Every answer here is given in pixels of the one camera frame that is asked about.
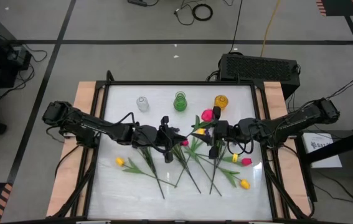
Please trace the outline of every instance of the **gray floor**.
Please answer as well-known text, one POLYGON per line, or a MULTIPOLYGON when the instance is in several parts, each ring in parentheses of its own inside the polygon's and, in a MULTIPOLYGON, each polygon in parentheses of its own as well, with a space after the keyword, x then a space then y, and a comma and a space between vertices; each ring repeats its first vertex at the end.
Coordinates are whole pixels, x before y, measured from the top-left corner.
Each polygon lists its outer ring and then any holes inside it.
MULTIPOLYGON (((18 39, 56 40, 70 2, 2 0, 0 21, 18 39)), ((64 39, 230 40, 240 1, 235 1, 232 7, 220 0, 204 2, 213 7, 214 17, 186 27, 173 15, 181 0, 160 0, 158 5, 147 8, 127 4, 126 0, 77 0, 64 39)), ((276 1, 271 0, 244 0, 237 39, 263 39, 275 4, 276 1)), ((191 19, 186 12, 181 12, 180 17, 186 22, 191 19)), ((321 16, 315 0, 282 0, 268 40, 353 40, 353 35, 343 17, 321 16)), ((0 102, 0 121, 9 127, 8 132, 0 136, 0 182, 7 179, 54 49, 54 45, 49 44, 31 44, 30 47, 47 50, 49 56, 45 61, 33 64, 36 75, 25 89, 10 93, 0 102)), ((259 56, 261 50, 260 45, 235 45, 234 48, 252 56, 259 56)), ((116 80, 204 80, 217 68, 221 54, 229 49, 229 44, 61 45, 2 220, 45 217, 54 169, 62 148, 60 143, 45 135, 46 125, 40 120, 49 102, 72 102, 79 81, 103 80, 108 69, 116 80)), ((296 106, 328 96, 353 79, 353 45, 267 45, 264 57, 293 59, 301 65, 296 106)), ((341 118, 335 124, 321 127, 353 129, 353 87, 332 100, 341 111, 341 118)), ((316 173, 313 175, 315 183, 334 196, 347 197, 336 184, 316 173)), ((353 174, 332 172, 332 176, 353 193, 353 174)), ((353 223, 353 204, 335 201, 316 192, 319 202, 315 203, 315 218, 353 223)))

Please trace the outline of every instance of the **green glass bottle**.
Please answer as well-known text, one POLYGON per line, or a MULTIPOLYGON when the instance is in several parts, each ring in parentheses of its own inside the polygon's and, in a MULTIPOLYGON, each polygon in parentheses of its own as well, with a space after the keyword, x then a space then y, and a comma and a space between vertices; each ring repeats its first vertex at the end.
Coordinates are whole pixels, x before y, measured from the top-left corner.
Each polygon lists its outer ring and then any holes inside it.
POLYGON ((177 111, 184 111, 187 107, 186 94, 182 91, 178 91, 175 95, 174 107, 177 111))

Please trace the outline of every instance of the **white table surface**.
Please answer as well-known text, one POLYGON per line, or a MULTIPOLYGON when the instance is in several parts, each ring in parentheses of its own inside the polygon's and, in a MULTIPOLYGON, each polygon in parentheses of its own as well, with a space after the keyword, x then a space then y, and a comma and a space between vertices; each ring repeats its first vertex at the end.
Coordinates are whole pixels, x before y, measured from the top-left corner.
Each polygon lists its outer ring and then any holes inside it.
MULTIPOLYGON (((249 86, 111 86, 106 104, 105 119, 117 122, 132 111, 136 121, 154 127, 160 125, 163 116, 169 116, 169 125, 180 128, 179 134, 186 135, 192 130, 195 115, 201 116, 203 110, 212 108, 217 95, 225 95, 228 106, 222 111, 220 119, 229 124, 238 123, 243 118, 254 118, 252 94, 249 86), (187 109, 178 112, 173 107, 175 93, 186 94, 187 109), (136 99, 145 96, 150 109, 140 112, 136 99)), ((240 152, 238 146, 230 145, 232 151, 240 152)), ((176 160, 166 164, 161 153, 151 149, 158 176, 173 184, 182 170, 176 160)), ((205 144, 197 152, 208 154, 205 144)), ((185 172, 177 186, 161 184, 165 195, 161 192, 155 179, 141 174, 123 172, 124 167, 116 165, 116 157, 126 161, 131 158, 144 172, 151 174, 149 167, 136 149, 131 146, 120 146, 108 136, 101 137, 96 174, 90 200, 89 219, 127 219, 127 220, 271 220, 270 203, 259 144, 254 143, 249 157, 253 164, 247 167, 222 162, 220 167, 240 172, 240 179, 249 181, 251 188, 241 188, 236 180, 237 188, 232 187, 227 178, 217 170, 216 190, 209 195, 210 181, 200 166, 191 159, 188 162, 194 180, 201 194, 185 172)), ((213 166, 202 161, 208 174, 212 176, 213 166)))

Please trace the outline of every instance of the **yellow glass bottle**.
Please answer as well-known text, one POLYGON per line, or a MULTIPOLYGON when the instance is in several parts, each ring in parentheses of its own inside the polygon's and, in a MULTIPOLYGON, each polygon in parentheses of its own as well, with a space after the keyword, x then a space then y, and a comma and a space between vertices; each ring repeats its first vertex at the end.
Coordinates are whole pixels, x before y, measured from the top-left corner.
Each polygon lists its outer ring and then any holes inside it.
POLYGON ((221 110, 224 110, 228 105, 228 99, 225 95, 219 95, 215 97, 215 106, 220 107, 221 110))

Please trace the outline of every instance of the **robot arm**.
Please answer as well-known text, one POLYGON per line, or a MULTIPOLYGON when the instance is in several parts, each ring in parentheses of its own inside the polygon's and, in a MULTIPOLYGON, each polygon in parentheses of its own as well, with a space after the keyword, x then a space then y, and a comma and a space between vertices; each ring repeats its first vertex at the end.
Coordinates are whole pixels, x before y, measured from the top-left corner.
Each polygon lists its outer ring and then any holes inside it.
MULTIPOLYGON (((277 146, 285 142, 288 136, 299 132, 314 124, 331 124, 339 118, 339 111, 330 100, 324 98, 306 103, 299 110, 276 119, 259 120, 254 118, 241 119, 236 125, 231 126, 227 121, 219 121, 220 108, 215 107, 214 128, 212 136, 192 134, 203 140, 208 145, 218 140, 226 142, 248 143, 258 141, 277 146)), ((215 159, 219 149, 212 148, 209 157, 215 159)))
POLYGON ((171 149, 176 144, 184 141, 186 137, 178 135, 176 128, 170 128, 167 124, 169 118, 164 116, 157 130, 155 127, 134 122, 133 113, 127 114, 117 123, 107 122, 86 114, 72 107, 68 102, 55 101, 50 103, 42 120, 52 127, 59 127, 59 133, 72 133, 76 136, 77 143, 84 147, 95 147, 97 133, 108 135, 112 140, 121 145, 132 147, 151 146, 164 154, 165 162, 172 162, 171 149), (132 123, 122 123, 128 116, 132 117, 132 123))

